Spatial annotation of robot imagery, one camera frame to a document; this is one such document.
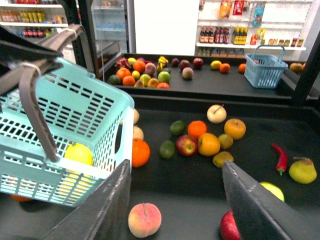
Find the gray basket handle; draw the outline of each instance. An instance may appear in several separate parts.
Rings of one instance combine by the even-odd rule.
[[[70,40],[74,39],[75,36],[81,36],[83,50],[90,52],[84,28],[81,25],[72,24],[68,29],[71,30],[65,30],[57,34],[56,36],[44,41],[42,44],[45,47],[58,51],[62,47],[64,47]],[[88,67],[91,66],[90,68],[93,72],[91,57],[86,60],[86,63],[87,61],[89,63]],[[44,149],[44,152],[52,162],[57,162],[57,145],[36,98],[36,85],[37,80],[40,77],[39,73],[46,72],[46,70],[48,70],[52,64],[53,63],[49,60],[42,59],[32,62],[33,66],[21,65],[20,67],[18,67],[18,69],[23,68],[23,71],[21,71],[23,74],[20,75],[19,80],[19,92],[23,109]]]
[[[259,45],[259,46],[256,47],[256,49],[254,50],[254,53],[252,54],[252,57],[251,57],[252,60],[255,60],[256,51],[261,47],[273,47],[273,48],[274,47],[279,47],[279,48],[282,48],[282,52],[280,53],[280,55],[278,57],[278,62],[282,61],[282,58],[285,55],[285,47],[284,46],[281,46],[281,45]]]

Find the blue plastic basket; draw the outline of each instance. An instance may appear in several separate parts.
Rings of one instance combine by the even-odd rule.
[[[280,47],[282,52],[279,57],[270,54],[256,54],[260,47]],[[245,56],[245,78],[254,88],[275,89],[284,70],[288,68],[288,64],[282,61],[284,54],[285,48],[283,46],[259,45],[253,54]]]
[[[58,162],[45,154],[19,90],[1,96],[0,191],[76,207],[123,160],[131,161],[134,101],[83,67],[63,58],[56,62],[63,67],[42,75],[35,93],[57,145]],[[70,141],[89,147],[93,166],[63,157]]]

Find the dragon fruit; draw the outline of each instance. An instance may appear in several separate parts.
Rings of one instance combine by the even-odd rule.
[[[119,58],[119,60],[116,62],[114,66],[117,69],[120,69],[120,68],[131,69],[128,59],[126,59],[125,57]]]

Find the red chili pepper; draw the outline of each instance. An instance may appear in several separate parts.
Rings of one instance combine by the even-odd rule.
[[[277,151],[279,154],[279,159],[278,159],[278,164],[276,165],[275,169],[280,173],[282,176],[282,173],[286,170],[287,168],[287,163],[288,163],[288,156],[286,152],[279,146],[275,144],[271,144],[271,146]]]

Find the black tray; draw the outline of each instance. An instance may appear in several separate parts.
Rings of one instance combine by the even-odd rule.
[[[160,55],[151,54],[132,54],[126,53],[125,58],[144,58],[145,60],[158,63]],[[238,72],[238,67],[242,63],[246,63],[245,58],[230,58],[230,57],[201,57],[204,65],[200,70],[194,70],[193,80],[183,80],[181,71],[178,67],[172,67],[171,60],[177,57],[180,61],[188,60],[193,67],[192,62],[195,56],[173,56],[164,55],[169,60],[168,67],[171,68],[171,89],[158,89],[148,87],[131,87],[117,86],[129,94],[165,96],[165,97],[182,97],[196,99],[219,99],[228,101],[241,102],[259,102],[259,103],[290,103],[291,96],[294,92],[290,78],[284,76],[280,80],[275,89],[254,88],[245,78],[243,74]],[[222,63],[229,63],[231,69],[228,74],[221,74],[219,71],[211,70],[210,64],[213,60],[219,60]],[[111,67],[105,72],[107,80],[111,75],[116,74],[117,68]]]
[[[176,141],[177,137],[172,137],[169,131],[171,123],[176,120],[183,120],[187,124],[203,120],[210,133],[217,136],[222,134],[224,124],[211,124],[206,115],[212,104],[222,102],[141,95],[134,95],[133,98],[140,113],[137,125],[144,131],[151,157],[145,166],[132,169],[127,214],[138,203],[149,202],[158,206],[162,213],[161,227],[146,239],[220,239],[221,217],[230,210],[221,169],[213,165],[211,157],[199,154],[192,157],[175,154],[170,160],[162,160],[159,147],[165,140]],[[227,119],[242,119],[247,126],[245,136],[235,141],[228,150],[234,156],[235,163],[257,181],[271,182],[280,187],[289,206],[311,220],[319,220],[319,177],[311,184],[301,185],[290,178],[288,171],[280,176],[275,170],[278,154],[271,147],[271,143],[275,143],[287,152],[288,165],[293,163],[294,156],[313,159],[319,172],[319,112],[307,106],[223,103],[228,113]],[[8,240],[38,239],[73,210],[36,201],[32,207],[25,203],[24,209],[33,210],[25,211],[6,194],[0,194],[0,203],[0,234],[8,235],[4,238]],[[122,235],[123,240],[136,239],[128,228]]]

